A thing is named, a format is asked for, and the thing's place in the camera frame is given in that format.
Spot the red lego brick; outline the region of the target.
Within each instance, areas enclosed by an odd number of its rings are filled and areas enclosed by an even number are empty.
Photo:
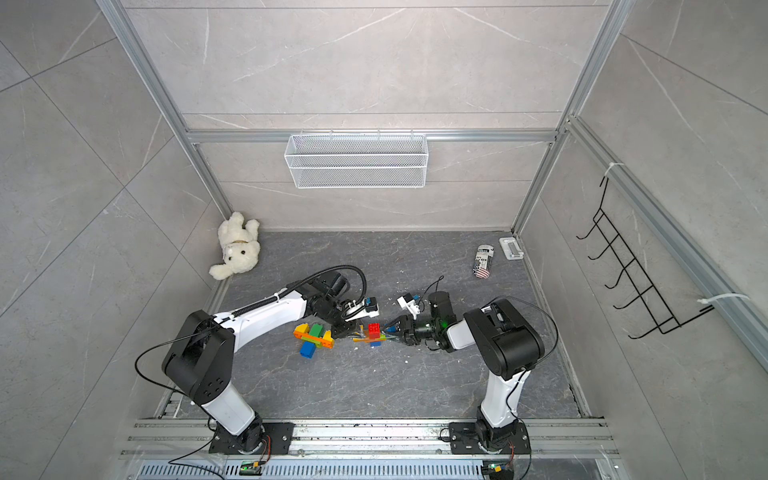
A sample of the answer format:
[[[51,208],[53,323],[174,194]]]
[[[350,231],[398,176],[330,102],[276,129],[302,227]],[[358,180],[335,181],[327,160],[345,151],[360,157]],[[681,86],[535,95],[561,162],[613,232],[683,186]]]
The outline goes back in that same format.
[[[381,337],[380,325],[378,323],[370,323],[368,325],[368,338],[370,340],[377,340]]]

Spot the dark green lego brick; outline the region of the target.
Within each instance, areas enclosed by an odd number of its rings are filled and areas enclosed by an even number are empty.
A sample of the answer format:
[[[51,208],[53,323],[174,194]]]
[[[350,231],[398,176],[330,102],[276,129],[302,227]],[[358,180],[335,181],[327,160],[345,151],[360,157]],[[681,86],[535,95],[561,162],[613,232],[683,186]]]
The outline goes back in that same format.
[[[315,338],[321,338],[324,333],[324,327],[321,324],[314,324],[309,330],[309,335]]]

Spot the orange 2x4 lego plate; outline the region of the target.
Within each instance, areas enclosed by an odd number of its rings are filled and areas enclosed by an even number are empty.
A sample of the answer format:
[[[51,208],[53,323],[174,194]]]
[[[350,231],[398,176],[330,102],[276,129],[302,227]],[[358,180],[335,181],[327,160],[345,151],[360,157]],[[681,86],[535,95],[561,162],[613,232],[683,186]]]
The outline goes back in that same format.
[[[315,343],[317,346],[324,348],[324,347],[321,345],[321,338],[315,338],[315,337],[312,337],[312,336],[310,336],[310,337],[308,338],[308,340],[307,340],[307,341],[309,341],[309,342],[313,342],[313,343]]]

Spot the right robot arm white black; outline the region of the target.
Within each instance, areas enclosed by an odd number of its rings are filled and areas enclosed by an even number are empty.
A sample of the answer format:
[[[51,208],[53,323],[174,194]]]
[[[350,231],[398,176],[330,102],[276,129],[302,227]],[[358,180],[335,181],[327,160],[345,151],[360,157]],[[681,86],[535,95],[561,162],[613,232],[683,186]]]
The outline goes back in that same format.
[[[475,346],[487,368],[486,393],[476,421],[448,426],[452,452],[530,453],[528,429],[518,415],[518,403],[534,368],[555,348],[545,346],[538,331],[507,298],[494,298],[465,312],[462,318],[454,312],[446,291],[427,296],[427,316],[409,296],[398,302],[403,309],[413,311],[385,324],[382,330],[386,335],[409,346],[432,342],[446,352]]]

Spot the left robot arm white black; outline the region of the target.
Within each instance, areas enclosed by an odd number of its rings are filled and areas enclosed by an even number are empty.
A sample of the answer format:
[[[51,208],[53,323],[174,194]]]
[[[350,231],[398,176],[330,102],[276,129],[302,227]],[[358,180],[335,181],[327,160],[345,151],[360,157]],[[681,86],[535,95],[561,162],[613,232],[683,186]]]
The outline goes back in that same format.
[[[214,445],[243,454],[268,453],[262,417],[239,390],[246,360],[263,372],[277,364],[276,333],[318,320],[334,338],[351,333],[361,317],[378,311],[357,266],[337,265],[287,284],[276,293],[231,311],[187,316],[175,338],[161,343],[165,389],[180,393],[216,424]]]

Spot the flag pattern can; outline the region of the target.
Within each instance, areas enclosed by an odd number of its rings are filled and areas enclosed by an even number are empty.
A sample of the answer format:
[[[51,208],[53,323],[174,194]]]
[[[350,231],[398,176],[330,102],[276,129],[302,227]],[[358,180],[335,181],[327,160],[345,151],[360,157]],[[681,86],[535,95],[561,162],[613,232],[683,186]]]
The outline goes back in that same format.
[[[490,277],[490,270],[494,253],[494,247],[489,244],[483,244],[477,248],[472,269],[476,278],[488,279]]]

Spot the white teddy bear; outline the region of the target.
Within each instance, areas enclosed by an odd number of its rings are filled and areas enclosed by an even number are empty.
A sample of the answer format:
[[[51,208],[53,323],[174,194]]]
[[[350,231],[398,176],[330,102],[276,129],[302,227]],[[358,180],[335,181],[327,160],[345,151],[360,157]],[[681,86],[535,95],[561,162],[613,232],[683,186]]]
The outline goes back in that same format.
[[[222,281],[234,274],[246,273],[257,265],[261,249],[259,226],[256,219],[246,221],[240,212],[233,212],[221,223],[217,236],[222,249],[222,263],[209,269],[214,280]]]

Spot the small white box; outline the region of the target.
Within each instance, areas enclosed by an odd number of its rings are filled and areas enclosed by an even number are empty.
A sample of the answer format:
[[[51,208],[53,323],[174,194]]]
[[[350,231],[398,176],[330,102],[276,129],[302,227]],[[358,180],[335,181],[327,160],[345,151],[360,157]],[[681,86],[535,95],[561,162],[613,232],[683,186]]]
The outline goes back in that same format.
[[[499,244],[507,260],[516,261],[524,258],[525,254],[514,236],[500,238]]]

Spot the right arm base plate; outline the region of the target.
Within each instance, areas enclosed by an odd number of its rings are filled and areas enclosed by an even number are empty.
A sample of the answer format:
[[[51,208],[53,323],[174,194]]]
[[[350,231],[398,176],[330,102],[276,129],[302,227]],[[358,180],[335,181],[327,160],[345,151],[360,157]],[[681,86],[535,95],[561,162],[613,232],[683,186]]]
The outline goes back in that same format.
[[[501,455],[531,453],[530,436],[522,420],[493,428],[485,421],[451,422],[448,439],[454,455]]]

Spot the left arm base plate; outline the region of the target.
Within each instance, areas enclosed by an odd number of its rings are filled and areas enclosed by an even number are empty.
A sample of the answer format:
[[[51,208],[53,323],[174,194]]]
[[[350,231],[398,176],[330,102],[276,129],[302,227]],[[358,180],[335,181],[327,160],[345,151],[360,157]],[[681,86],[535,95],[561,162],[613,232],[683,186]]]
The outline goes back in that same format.
[[[235,436],[223,426],[217,426],[209,452],[225,455],[255,455],[270,452],[273,455],[287,455],[294,433],[292,422],[262,422],[257,420],[254,426],[247,427]]]

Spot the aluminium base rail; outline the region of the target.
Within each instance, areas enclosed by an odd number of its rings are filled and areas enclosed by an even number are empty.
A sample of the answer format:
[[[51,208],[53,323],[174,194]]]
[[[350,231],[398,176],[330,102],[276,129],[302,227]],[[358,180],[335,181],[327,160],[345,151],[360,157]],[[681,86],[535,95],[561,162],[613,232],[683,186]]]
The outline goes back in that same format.
[[[454,455],[460,419],[296,419],[287,455],[209,452],[204,420],[138,420],[119,444],[121,479],[626,479],[605,421],[525,420],[531,453]]]

